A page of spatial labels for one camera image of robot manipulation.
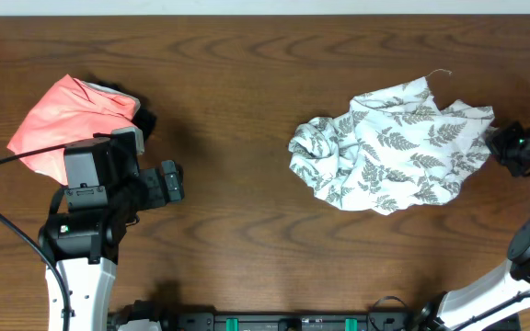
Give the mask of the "white fern print dress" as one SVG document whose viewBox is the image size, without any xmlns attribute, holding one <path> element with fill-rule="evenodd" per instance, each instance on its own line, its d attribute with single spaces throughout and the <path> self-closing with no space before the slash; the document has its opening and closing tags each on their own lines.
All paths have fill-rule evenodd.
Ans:
<svg viewBox="0 0 530 331">
<path fill-rule="evenodd" d="M 299 125 L 289 167 L 315 198 L 341 211 L 444 205 L 490 157 L 485 138 L 494 119 L 491 106 L 460 99 L 438 108 L 423 76 L 355 96 L 336 118 Z"/>
</svg>

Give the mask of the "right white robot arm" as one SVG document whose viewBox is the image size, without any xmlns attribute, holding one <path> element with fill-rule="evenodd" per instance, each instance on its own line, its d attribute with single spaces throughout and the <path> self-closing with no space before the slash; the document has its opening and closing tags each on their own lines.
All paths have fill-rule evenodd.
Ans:
<svg viewBox="0 0 530 331">
<path fill-rule="evenodd" d="M 530 127 L 514 122 L 486 139 L 496 161 L 514 177 L 530 177 Z M 407 330 L 485 330 L 530 309 L 530 219 L 516 232 L 505 261 L 463 289 L 429 302 Z"/>
</svg>

